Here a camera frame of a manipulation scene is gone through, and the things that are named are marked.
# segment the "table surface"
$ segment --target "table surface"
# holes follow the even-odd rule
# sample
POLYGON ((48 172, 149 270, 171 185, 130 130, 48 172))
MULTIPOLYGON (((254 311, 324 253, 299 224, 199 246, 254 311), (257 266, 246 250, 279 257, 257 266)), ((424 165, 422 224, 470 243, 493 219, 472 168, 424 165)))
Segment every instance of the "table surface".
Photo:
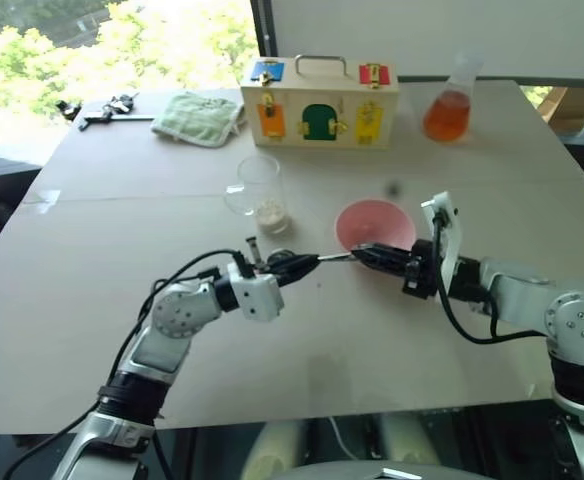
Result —
MULTIPOLYGON (((420 203, 448 190, 460 210, 462 254, 584 279, 576 162, 513 82, 477 84, 466 140, 430 141, 419 119, 439 88, 402 86, 388 151, 257 149, 247 128, 219 149, 160 139, 141 122, 73 129, 0 236, 0 433, 54 431, 90 405, 154 279, 211 248, 244 248, 255 233, 263 253, 338 251, 339 211, 383 197, 390 182, 419 237, 429 236, 420 203), (222 199, 238 162, 257 150, 282 166, 293 225, 276 237, 222 199)), ((138 112, 159 112, 168 98, 144 93, 138 112)), ((542 339, 470 344, 437 303, 402 295, 401 285, 359 265, 324 265, 283 290, 286 307, 274 322, 224 315, 196 335, 158 425, 549 395, 542 339)), ((469 330, 487 331, 486 318, 454 306, 469 330)))

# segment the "yellow door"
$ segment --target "yellow door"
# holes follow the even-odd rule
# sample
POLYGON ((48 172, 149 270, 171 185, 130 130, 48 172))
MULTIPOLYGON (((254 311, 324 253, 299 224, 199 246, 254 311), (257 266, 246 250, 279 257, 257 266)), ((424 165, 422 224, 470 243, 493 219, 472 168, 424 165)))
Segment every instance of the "yellow door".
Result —
POLYGON ((383 109, 375 102, 365 102, 356 110, 356 139, 359 145, 371 145, 379 138, 383 109))

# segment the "trees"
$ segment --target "trees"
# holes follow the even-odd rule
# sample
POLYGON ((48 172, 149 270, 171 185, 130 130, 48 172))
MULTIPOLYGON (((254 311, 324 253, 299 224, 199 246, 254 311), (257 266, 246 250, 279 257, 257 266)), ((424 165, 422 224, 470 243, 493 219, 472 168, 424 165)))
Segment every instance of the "trees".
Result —
POLYGON ((56 47, 36 29, 3 28, 0 105, 50 117, 58 99, 233 86, 258 54, 247 0, 155 0, 145 9, 128 1, 108 10, 91 47, 56 47))

